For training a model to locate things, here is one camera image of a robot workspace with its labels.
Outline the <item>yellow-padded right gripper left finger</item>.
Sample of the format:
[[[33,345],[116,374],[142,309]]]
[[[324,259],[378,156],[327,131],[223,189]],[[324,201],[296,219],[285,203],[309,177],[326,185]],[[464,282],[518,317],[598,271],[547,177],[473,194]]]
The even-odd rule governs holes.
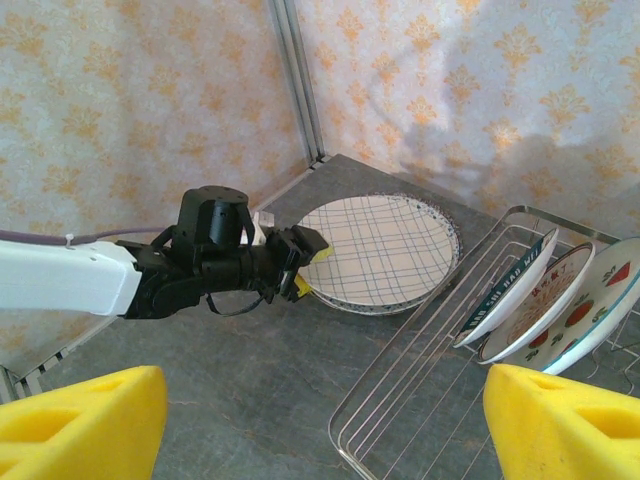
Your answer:
[[[4,404],[1,477],[149,479],[167,415],[167,385],[157,366]]]

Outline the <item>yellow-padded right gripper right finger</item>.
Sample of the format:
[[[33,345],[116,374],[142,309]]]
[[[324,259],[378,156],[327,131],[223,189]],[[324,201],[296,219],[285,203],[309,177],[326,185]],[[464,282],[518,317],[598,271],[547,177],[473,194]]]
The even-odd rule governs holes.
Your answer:
[[[639,477],[636,397],[499,364],[483,409],[506,479]]]

